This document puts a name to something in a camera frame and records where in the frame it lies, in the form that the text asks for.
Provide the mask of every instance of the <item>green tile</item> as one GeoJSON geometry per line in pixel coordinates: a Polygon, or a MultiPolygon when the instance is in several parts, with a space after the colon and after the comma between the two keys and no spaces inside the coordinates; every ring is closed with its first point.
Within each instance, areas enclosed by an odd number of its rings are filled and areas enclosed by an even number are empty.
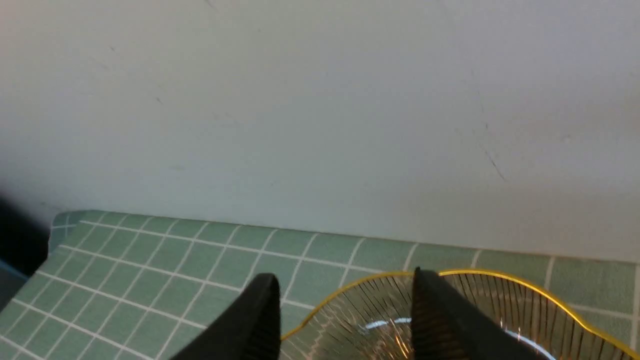
{"type": "Polygon", "coordinates": [[[89,301],[89,304],[80,314],[78,319],[74,322],[76,325],[84,327],[89,331],[97,331],[107,315],[116,306],[117,301],[95,294],[93,299],[89,301]]]}
{"type": "Polygon", "coordinates": [[[347,276],[345,276],[344,282],[342,283],[342,285],[347,286],[352,282],[358,281],[363,277],[371,276],[373,274],[375,273],[349,269],[349,271],[347,272],[347,276]]]}
{"type": "Polygon", "coordinates": [[[280,256],[264,254],[258,260],[253,271],[252,278],[262,272],[270,272],[276,275],[280,283],[280,289],[286,289],[291,281],[291,275],[296,268],[298,260],[281,258],[280,256]]]}
{"type": "Polygon", "coordinates": [[[127,214],[123,213],[106,213],[100,220],[100,224],[105,225],[118,225],[122,219],[127,216],[127,214]]]}
{"type": "Polygon", "coordinates": [[[83,220],[90,222],[99,222],[102,216],[104,216],[105,214],[105,211],[89,210],[84,214],[83,220]]]}
{"type": "Polygon", "coordinates": [[[115,261],[98,258],[93,259],[93,263],[89,265],[87,271],[80,276],[77,283],[80,285],[88,286],[92,289],[97,289],[107,276],[111,268],[115,265],[115,261]]]}
{"type": "Polygon", "coordinates": [[[13,347],[13,345],[9,344],[5,340],[0,339],[0,354],[4,356],[5,359],[11,359],[18,350],[13,347]]]}
{"type": "Polygon", "coordinates": [[[86,211],[71,211],[69,213],[69,225],[76,225],[86,215],[86,211]]]}
{"type": "Polygon", "coordinates": [[[378,270],[402,270],[413,243],[366,239],[360,244],[353,264],[378,270]]]}
{"type": "Polygon", "coordinates": [[[62,264],[65,263],[71,254],[73,254],[71,250],[58,247],[54,252],[49,254],[47,261],[45,261],[38,270],[49,275],[56,275],[60,267],[62,267],[62,264]]]}
{"type": "Polygon", "coordinates": [[[257,256],[255,252],[227,249],[211,274],[211,281],[241,287],[257,256]]]}
{"type": "Polygon", "coordinates": [[[175,221],[174,218],[153,218],[147,222],[147,224],[142,228],[146,231],[153,231],[154,233],[166,233],[175,221]]]}
{"type": "Polygon", "coordinates": [[[506,272],[543,286],[548,264],[548,256],[483,250],[476,267],[506,272]]]}
{"type": "Polygon", "coordinates": [[[132,354],[124,350],[120,353],[120,356],[118,356],[118,360],[144,360],[144,357],[137,356],[136,354],[132,354]]]}
{"type": "Polygon", "coordinates": [[[100,250],[100,254],[119,258],[131,244],[136,233],[129,230],[116,230],[109,242],[100,250]]]}
{"type": "Polygon", "coordinates": [[[197,220],[179,220],[171,228],[170,235],[184,236],[185,238],[194,237],[200,228],[204,225],[204,221],[197,220]]]}
{"type": "Polygon", "coordinates": [[[359,239],[354,236],[320,234],[311,243],[307,257],[346,264],[359,239]]]}
{"type": "Polygon", "coordinates": [[[6,338],[18,345],[24,345],[25,341],[29,339],[33,331],[35,331],[42,320],[44,320],[44,317],[45,316],[40,313],[28,310],[13,329],[5,335],[6,338]]]}
{"type": "Polygon", "coordinates": [[[25,309],[26,307],[14,301],[9,301],[2,312],[0,312],[0,335],[6,334],[7,330],[13,326],[25,309]]]}
{"type": "Polygon", "coordinates": [[[408,271],[413,271],[418,266],[435,271],[468,268],[475,253],[475,249],[463,247],[420,244],[413,252],[408,271]]]}
{"type": "Polygon", "coordinates": [[[303,261],[287,299],[312,306],[320,304],[338,288],[343,273],[344,269],[337,266],[303,261]]]}
{"type": "Polygon", "coordinates": [[[227,243],[229,236],[231,236],[236,227],[238,227],[238,225],[226,224],[223,222],[210,222],[202,230],[198,239],[224,244],[227,243]]]}
{"type": "Polygon", "coordinates": [[[53,315],[62,318],[68,322],[78,314],[78,311],[89,301],[92,293],[81,288],[72,288],[71,291],[62,299],[60,305],[53,311],[53,315]]]}
{"type": "Polygon", "coordinates": [[[307,317],[310,310],[294,305],[283,304],[280,312],[282,314],[282,334],[284,335],[299,326],[302,320],[307,317]]]}
{"type": "Polygon", "coordinates": [[[167,281],[169,281],[169,275],[153,270],[144,270],[129,294],[127,294],[126,299],[140,305],[149,306],[167,281]]]}
{"type": "Polygon", "coordinates": [[[49,360],[77,359],[91,338],[90,335],[70,327],[49,356],[49,360]]]}
{"type": "Polygon", "coordinates": [[[62,267],[58,277],[69,281],[76,281],[82,271],[89,265],[93,256],[83,254],[82,252],[76,252],[71,256],[71,259],[67,261],[67,264],[62,267]]]}
{"type": "Polygon", "coordinates": [[[144,314],[145,311],[139,307],[121,302],[100,331],[100,335],[119,344],[124,344],[144,314]]]}
{"type": "Polygon", "coordinates": [[[62,296],[69,290],[70,285],[57,280],[51,281],[42,294],[33,302],[33,306],[42,311],[51,311],[53,307],[62,299],[62,296]]]}
{"type": "Polygon", "coordinates": [[[40,330],[35,333],[31,341],[26,345],[27,350],[38,356],[47,355],[66,328],[65,324],[57,320],[46,319],[40,330]]]}
{"type": "Polygon", "coordinates": [[[110,227],[97,226],[86,237],[85,241],[80,244],[79,248],[90,252],[98,252],[114,232],[115,230],[110,227]]]}
{"type": "Polygon", "coordinates": [[[127,291],[133,279],[136,278],[138,272],[140,272],[138,267],[119,263],[111,273],[111,276],[109,276],[109,279],[102,285],[100,291],[121,297],[127,291]]]}
{"type": "Polygon", "coordinates": [[[30,304],[38,294],[42,291],[42,289],[47,286],[51,278],[46,277],[40,274],[34,274],[32,278],[18,291],[15,298],[22,302],[26,302],[30,304]]]}
{"type": "Polygon", "coordinates": [[[588,311],[578,311],[578,314],[580,314],[587,323],[603,330],[606,334],[615,337],[622,343],[629,344],[631,337],[631,320],[590,313],[588,311]]]}
{"type": "Polygon", "coordinates": [[[127,254],[125,254],[124,259],[144,265],[161,240],[162,236],[159,235],[139,234],[127,254]]]}
{"type": "Polygon", "coordinates": [[[160,249],[156,252],[153,259],[151,259],[151,267],[163,269],[167,271],[175,271],[180,264],[180,260],[187,252],[190,241],[166,238],[164,239],[160,249]]]}
{"type": "Polygon", "coordinates": [[[636,266],[557,258],[549,290],[566,302],[631,313],[636,266]]]}
{"type": "Polygon", "coordinates": [[[140,229],[140,227],[142,227],[142,225],[144,225],[147,219],[149,219],[149,217],[146,215],[129,215],[126,219],[124,219],[120,226],[126,227],[128,229],[138,230],[140,229]]]}
{"type": "Polygon", "coordinates": [[[222,248],[215,245],[194,243],[187,260],[182,264],[178,273],[206,279],[221,251],[222,248]]]}
{"type": "Polygon", "coordinates": [[[180,324],[178,329],[173,334],[173,337],[166,346],[164,352],[160,355],[160,359],[170,359],[178,351],[182,350],[191,340],[195,339],[202,330],[185,323],[180,324]]]}
{"type": "Polygon", "coordinates": [[[251,249],[261,249],[271,231],[273,229],[268,227],[242,226],[236,231],[231,244],[251,249]]]}
{"type": "Polygon", "coordinates": [[[18,357],[16,357],[15,360],[33,360],[33,357],[23,352],[20,355],[18,355],[18,357]]]}
{"type": "Polygon", "coordinates": [[[49,250],[53,250],[60,245],[67,237],[67,229],[51,229],[49,237],[49,250]]]}
{"type": "Polygon", "coordinates": [[[207,285],[195,300],[186,319],[209,325],[237,298],[238,292],[207,285]]]}
{"type": "Polygon", "coordinates": [[[51,225],[52,226],[66,225],[68,216],[69,216],[69,213],[57,214],[56,217],[53,218],[53,222],[51,222],[51,225]]]}
{"type": "Polygon", "coordinates": [[[169,338],[175,324],[175,320],[166,316],[147,313],[127,347],[155,357],[169,338]]]}
{"type": "Polygon", "coordinates": [[[78,223],[69,236],[67,236],[67,239],[65,239],[63,244],[71,247],[77,247],[78,244],[80,244],[80,242],[91,233],[93,227],[94,225],[85,224],[84,222],[78,223]]]}
{"type": "Polygon", "coordinates": [[[154,305],[154,309],[182,316],[187,305],[200,289],[200,285],[199,282],[173,277],[154,305]]]}
{"type": "Polygon", "coordinates": [[[119,348],[105,341],[93,339],[82,360],[114,360],[119,351],[119,348]]]}
{"type": "Polygon", "coordinates": [[[271,237],[266,250],[280,254],[302,255],[313,233],[296,230],[278,230],[271,237]]]}

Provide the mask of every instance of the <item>ribbed glass bowl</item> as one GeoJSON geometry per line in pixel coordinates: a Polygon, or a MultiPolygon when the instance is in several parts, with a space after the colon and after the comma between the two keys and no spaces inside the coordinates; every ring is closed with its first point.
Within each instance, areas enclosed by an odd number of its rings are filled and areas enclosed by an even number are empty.
{"type": "MultiPolygon", "coordinates": [[[[440,276],[507,333],[549,359],[640,360],[626,345],[524,280],[476,269],[440,276]]],[[[413,359],[412,283],[413,273],[392,272],[336,291],[283,336],[280,358],[413,359]]]]}

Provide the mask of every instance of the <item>gold bowl rim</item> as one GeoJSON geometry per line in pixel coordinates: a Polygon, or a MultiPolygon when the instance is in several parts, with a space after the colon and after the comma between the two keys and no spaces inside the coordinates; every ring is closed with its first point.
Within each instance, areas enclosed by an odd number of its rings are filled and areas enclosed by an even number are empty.
{"type": "MultiPolygon", "coordinates": [[[[476,269],[476,268],[474,268],[474,269],[452,269],[452,270],[444,270],[444,271],[438,272],[438,275],[440,275],[440,276],[456,275],[456,274],[490,275],[490,276],[500,277],[502,279],[506,279],[506,280],[510,280],[510,281],[516,282],[516,283],[518,283],[518,284],[520,284],[522,286],[526,286],[527,288],[530,288],[530,289],[534,290],[535,292],[539,293],[540,295],[543,295],[544,297],[546,297],[547,299],[549,299],[553,303],[555,303],[558,307],[560,307],[567,314],[569,314],[578,324],[580,324],[580,326],[582,326],[583,329],[587,330],[591,334],[594,334],[596,336],[601,337],[602,339],[608,341],[609,343],[612,343],[613,345],[616,345],[622,351],[624,351],[628,355],[630,355],[633,359],[640,360],[640,355],[637,352],[633,351],[627,344],[624,344],[620,340],[618,340],[616,338],[613,338],[611,335],[606,334],[606,333],[598,330],[597,328],[591,326],[590,324],[585,322],[577,313],[574,313],[573,310],[571,310],[567,304],[565,304],[563,301],[555,298],[555,296],[551,295],[551,293],[549,293],[546,289],[543,289],[543,288],[539,287],[538,285],[532,284],[531,282],[526,281],[524,279],[521,279],[519,277],[516,277],[516,276],[513,276],[513,275],[509,275],[509,274],[504,273],[504,272],[498,272],[498,271],[495,271],[495,270],[484,270],[484,269],[476,269]]],[[[311,319],[314,317],[314,315],[318,311],[320,311],[320,309],[322,309],[322,307],[327,305],[327,303],[329,303],[331,300],[333,300],[335,297],[337,297],[341,293],[344,293],[345,291],[347,291],[347,290],[349,290],[349,289],[351,289],[351,288],[353,288],[355,286],[358,286],[359,284],[362,284],[363,282],[367,282],[369,280],[377,279],[377,278],[380,278],[380,277],[389,277],[389,276],[413,276],[413,272],[405,272],[405,271],[381,272],[381,273],[378,273],[378,274],[372,274],[370,276],[363,277],[363,278],[361,278],[361,279],[359,279],[357,281],[352,282],[351,284],[348,284],[346,286],[343,286],[343,287],[339,288],[338,290],[334,291],[331,295],[327,296],[313,310],[311,310],[311,312],[307,315],[307,317],[305,317],[305,319],[302,320],[300,325],[298,325],[295,329],[289,331],[287,334],[284,334],[282,336],[281,340],[282,341],[286,340],[289,336],[292,336],[293,334],[298,332],[300,329],[302,329],[307,323],[309,323],[309,321],[311,321],[311,319]]]]}

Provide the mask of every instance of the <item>green tiled countertop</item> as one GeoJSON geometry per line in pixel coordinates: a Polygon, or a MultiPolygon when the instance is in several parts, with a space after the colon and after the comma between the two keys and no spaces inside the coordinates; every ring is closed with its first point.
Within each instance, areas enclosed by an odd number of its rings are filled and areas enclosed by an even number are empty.
{"type": "Polygon", "coordinates": [[[384,271],[485,268],[549,289],[635,348],[638,266],[102,211],[60,214],[49,259],[0,313],[7,359],[166,359],[259,272],[283,331],[337,288],[384,271]]]}

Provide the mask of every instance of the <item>white wall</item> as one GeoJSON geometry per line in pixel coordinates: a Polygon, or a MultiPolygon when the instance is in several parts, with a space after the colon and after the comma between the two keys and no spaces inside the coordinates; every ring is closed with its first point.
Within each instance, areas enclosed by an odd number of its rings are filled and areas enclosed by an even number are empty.
{"type": "Polygon", "coordinates": [[[0,192],[640,261],[638,0],[4,0],[0,192]]]}

